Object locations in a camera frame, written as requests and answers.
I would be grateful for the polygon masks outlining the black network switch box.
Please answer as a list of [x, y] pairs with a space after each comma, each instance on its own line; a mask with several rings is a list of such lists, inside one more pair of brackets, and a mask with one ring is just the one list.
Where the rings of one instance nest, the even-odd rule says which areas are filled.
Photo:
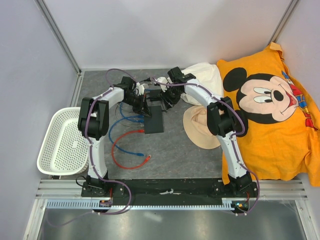
[[151, 117], [144, 117], [144, 133], [158, 134], [164, 132], [164, 118], [160, 105], [150, 106]]

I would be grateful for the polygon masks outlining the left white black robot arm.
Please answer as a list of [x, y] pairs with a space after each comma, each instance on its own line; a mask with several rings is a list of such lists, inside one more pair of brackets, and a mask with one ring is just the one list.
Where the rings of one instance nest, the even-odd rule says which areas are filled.
[[88, 173], [82, 185], [82, 197], [105, 197], [112, 184], [108, 178], [108, 168], [104, 154], [104, 140], [109, 130], [110, 108], [124, 102], [132, 106], [134, 112], [150, 116], [145, 90], [147, 84], [136, 83], [124, 76], [119, 84], [93, 98], [85, 97], [81, 101], [78, 118], [78, 130], [88, 146]]

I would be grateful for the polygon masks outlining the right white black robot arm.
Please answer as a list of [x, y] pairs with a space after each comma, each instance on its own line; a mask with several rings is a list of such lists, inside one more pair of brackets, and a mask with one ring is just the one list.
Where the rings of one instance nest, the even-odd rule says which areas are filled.
[[213, 93], [192, 73], [183, 74], [179, 67], [170, 69], [167, 74], [170, 80], [164, 77], [153, 81], [160, 85], [164, 101], [173, 107], [182, 94], [187, 94], [206, 108], [207, 128], [217, 137], [227, 161], [229, 183], [226, 186], [233, 196], [242, 196], [253, 181], [237, 143], [236, 123], [240, 123], [241, 134], [246, 128], [231, 99]]

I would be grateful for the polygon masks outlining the beige bucket hat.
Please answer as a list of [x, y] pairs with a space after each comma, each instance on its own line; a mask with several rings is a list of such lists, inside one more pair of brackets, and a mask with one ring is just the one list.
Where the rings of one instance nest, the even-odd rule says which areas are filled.
[[198, 147], [211, 150], [221, 144], [207, 126], [207, 110], [203, 106], [192, 106], [183, 114], [183, 127], [188, 138]]

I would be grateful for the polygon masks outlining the cream white cloth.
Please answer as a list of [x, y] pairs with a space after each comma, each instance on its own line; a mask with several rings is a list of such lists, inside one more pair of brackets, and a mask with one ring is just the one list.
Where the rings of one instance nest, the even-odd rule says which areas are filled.
[[220, 71], [215, 64], [201, 62], [181, 71], [183, 74], [193, 74], [196, 79], [212, 93], [224, 96], [223, 82]]

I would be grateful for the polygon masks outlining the white perforated plastic basket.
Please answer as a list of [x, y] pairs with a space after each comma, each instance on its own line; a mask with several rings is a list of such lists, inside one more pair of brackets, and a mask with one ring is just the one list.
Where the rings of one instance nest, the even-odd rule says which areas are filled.
[[52, 116], [36, 163], [41, 173], [71, 176], [88, 168], [86, 139], [78, 129], [79, 114], [79, 107], [66, 107]]

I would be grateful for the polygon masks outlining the orange Mickey Mouse cloth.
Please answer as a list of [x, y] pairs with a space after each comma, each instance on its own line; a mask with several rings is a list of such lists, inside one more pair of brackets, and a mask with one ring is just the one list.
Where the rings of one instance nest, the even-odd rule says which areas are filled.
[[242, 119], [238, 146], [246, 167], [260, 180], [289, 181], [301, 173], [320, 185], [320, 111], [290, 75], [282, 47], [240, 59], [220, 59], [224, 95]]

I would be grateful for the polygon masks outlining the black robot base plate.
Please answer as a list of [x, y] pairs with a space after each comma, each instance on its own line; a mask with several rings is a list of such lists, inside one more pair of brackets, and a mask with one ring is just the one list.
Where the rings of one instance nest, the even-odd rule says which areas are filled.
[[117, 179], [104, 182], [87, 179], [82, 184], [82, 197], [124, 198], [131, 191], [132, 197], [164, 195], [204, 196], [214, 198], [255, 198], [256, 182], [225, 185], [221, 178], [164, 178], [164, 179]]

